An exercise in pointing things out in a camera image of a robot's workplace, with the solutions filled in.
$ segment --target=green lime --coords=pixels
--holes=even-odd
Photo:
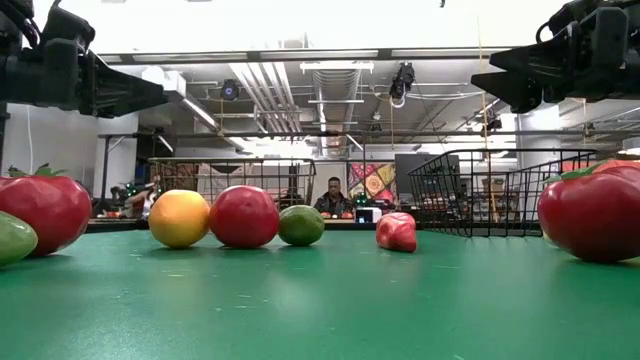
[[[38,245],[38,235],[29,224],[0,211],[0,267],[29,255]]]
[[[309,246],[324,232],[322,215],[311,206],[294,205],[280,212],[278,235],[287,244]]]

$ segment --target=table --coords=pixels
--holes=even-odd
[[[638,359],[640,262],[536,238],[372,231],[171,251],[148,231],[83,236],[0,270],[3,360]]]

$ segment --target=ceiling duct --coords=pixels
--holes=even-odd
[[[360,83],[360,69],[315,70],[313,84],[318,101],[318,116],[322,131],[346,131],[351,122],[353,100]],[[322,155],[341,155],[346,145],[344,137],[321,139]]]
[[[259,116],[269,124],[270,131],[302,131],[284,65],[251,63],[229,66],[255,103]]]

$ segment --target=man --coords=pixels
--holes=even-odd
[[[316,210],[341,217],[345,212],[351,212],[353,206],[349,199],[340,192],[340,179],[332,177],[329,179],[329,191],[318,198],[314,205]]]

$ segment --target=person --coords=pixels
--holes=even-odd
[[[138,201],[144,199],[144,204],[142,205],[142,219],[146,220],[149,217],[149,213],[151,212],[151,207],[153,203],[156,201],[158,197],[158,180],[157,178],[153,179],[154,182],[147,184],[146,189],[141,191],[140,193],[128,198],[125,200],[125,206],[131,206]]]
[[[337,217],[353,209],[351,201],[340,192],[340,179],[337,177],[329,179],[329,191],[318,198],[314,207],[321,213],[329,213]]]

